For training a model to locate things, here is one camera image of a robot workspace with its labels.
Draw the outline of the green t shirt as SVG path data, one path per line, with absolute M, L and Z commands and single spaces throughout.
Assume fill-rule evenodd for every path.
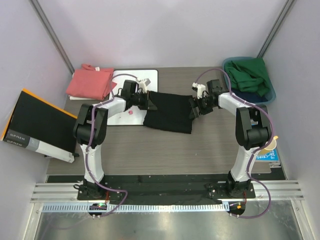
M 233 90 L 257 94 L 260 97 L 271 90 L 271 81 L 262 58 L 230 60 L 223 68 L 229 76 Z

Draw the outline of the black t shirt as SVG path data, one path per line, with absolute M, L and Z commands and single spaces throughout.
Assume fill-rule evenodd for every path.
M 145 127 L 175 133 L 192 133 L 191 95 L 151 91 L 149 96 L 157 110 L 147 111 L 143 121 Z

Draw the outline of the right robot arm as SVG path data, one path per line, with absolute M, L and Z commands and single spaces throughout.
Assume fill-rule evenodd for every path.
M 228 173 L 224 193 L 231 198 L 241 198 L 250 189 L 251 172 L 261 147 L 268 143 L 272 130 L 265 115 L 265 105 L 254 105 L 224 91 L 219 80 L 207 85 L 194 82 L 196 96 L 189 100 L 190 118 L 207 115 L 215 107 L 225 109 L 235 116 L 235 138 L 239 145 L 235 163 Z

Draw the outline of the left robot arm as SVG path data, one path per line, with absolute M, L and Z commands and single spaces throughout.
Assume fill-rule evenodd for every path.
M 79 192 L 102 199 L 109 188 L 105 185 L 105 173 L 102 167 L 102 143 L 107 133 L 108 119 L 132 106 L 140 110 L 156 110 L 150 100 L 147 89 L 151 81 L 146 79 L 125 80 L 118 94 L 111 99 L 93 105 L 82 104 L 80 107 L 73 136 L 83 153 L 85 174 Z

